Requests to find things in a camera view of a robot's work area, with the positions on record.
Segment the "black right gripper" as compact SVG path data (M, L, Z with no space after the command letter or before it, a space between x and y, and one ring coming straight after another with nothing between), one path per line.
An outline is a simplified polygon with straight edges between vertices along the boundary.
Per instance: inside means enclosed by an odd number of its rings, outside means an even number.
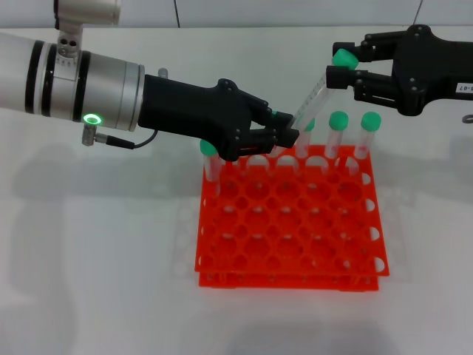
M358 46L335 42L333 54L338 50L346 50L360 62L393 59L390 75L327 66L327 87L352 87L356 101L416 116L436 100L472 99L472 43L438 38L427 25L412 25L406 32L366 34Z

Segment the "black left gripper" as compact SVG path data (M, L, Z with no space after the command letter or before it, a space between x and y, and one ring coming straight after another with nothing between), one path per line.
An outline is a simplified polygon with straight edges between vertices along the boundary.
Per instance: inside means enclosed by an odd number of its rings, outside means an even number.
M293 116L273 111L263 101L225 78L199 87L146 75L138 126L210 143L226 161L292 148L299 131L286 128Z

